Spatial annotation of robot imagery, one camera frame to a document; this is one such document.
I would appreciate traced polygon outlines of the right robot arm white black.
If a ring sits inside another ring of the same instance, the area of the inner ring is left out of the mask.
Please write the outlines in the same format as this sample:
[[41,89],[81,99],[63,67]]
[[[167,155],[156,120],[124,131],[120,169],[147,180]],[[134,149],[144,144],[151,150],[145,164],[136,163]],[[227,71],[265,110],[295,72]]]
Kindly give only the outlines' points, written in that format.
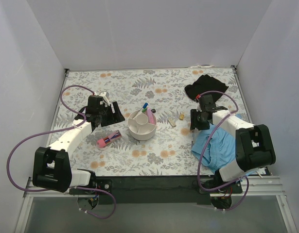
[[227,192],[231,185],[244,178],[247,173],[276,162],[269,128],[255,125],[239,119],[234,111],[217,106],[212,98],[213,91],[207,91],[195,97],[198,109],[191,110],[191,129],[207,130],[214,125],[214,131],[222,128],[235,139],[235,159],[216,170],[209,188],[197,177],[199,188],[205,192]]

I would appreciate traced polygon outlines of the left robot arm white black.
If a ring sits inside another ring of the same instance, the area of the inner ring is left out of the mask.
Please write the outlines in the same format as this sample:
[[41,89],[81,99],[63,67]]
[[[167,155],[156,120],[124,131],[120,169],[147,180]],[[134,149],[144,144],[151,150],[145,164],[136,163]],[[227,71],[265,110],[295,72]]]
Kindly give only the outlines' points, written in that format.
[[109,101],[109,93],[90,95],[88,103],[74,118],[73,126],[51,143],[35,152],[33,185],[58,192],[80,186],[86,194],[97,189],[93,179],[95,173],[89,170],[72,170],[70,156],[80,143],[97,127],[109,126],[125,121],[117,102]]

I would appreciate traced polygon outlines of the purple highlighter pen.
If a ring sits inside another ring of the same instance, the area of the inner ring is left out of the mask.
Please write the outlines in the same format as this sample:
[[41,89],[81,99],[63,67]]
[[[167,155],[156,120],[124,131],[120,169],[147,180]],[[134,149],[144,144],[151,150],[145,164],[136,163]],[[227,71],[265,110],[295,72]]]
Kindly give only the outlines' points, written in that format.
[[148,109],[146,110],[146,115],[147,115],[147,117],[148,117],[148,122],[149,122],[150,124],[156,125],[156,122],[155,122],[155,119],[154,119],[154,114],[152,113],[152,111],[151,111],[150,108],[148,108]]

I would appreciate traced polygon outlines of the blue capped white marker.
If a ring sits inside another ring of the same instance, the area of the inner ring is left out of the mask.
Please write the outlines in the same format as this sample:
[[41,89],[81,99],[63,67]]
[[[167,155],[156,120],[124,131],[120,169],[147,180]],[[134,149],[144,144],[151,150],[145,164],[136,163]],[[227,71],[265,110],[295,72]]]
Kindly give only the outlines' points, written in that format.
[[145,103],[145,104],[143,105],[143,107],[137,112],[137,114],[135,115],[135,118],[136,118],[138,115],[144,113],[144,112],[147,110],[147,106],[148,106],[148,103]]

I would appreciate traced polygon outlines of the white round divided organizer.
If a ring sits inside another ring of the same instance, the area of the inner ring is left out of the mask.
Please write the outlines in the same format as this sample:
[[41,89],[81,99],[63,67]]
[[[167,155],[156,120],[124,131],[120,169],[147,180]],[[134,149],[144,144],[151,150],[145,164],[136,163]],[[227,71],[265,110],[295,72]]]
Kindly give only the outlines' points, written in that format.
[[139,141],[149,140],[156,133],[156,129],[157,129],[156,116],[154,114],[156,125],[153,125],[148,122],[148,117],[146,115],[146,112],[143,114],[144,116],[141,117],[137,116],[135,118],[137,112],[138,110],[134,111],[127,120],[129,132],[136,140]]

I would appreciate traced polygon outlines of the pink pack of pens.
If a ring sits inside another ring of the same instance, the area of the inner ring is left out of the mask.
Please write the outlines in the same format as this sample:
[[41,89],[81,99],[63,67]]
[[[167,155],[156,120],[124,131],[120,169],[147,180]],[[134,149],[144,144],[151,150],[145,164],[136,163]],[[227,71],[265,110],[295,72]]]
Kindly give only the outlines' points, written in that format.
[[108,144],[112,143],[113,141],[116,141],[122,137],[122,134],[119,130],[115,130],[110,135],[106,136],[105,138],[101,138],[97,141],[97,146],[99,148],[104,148]]

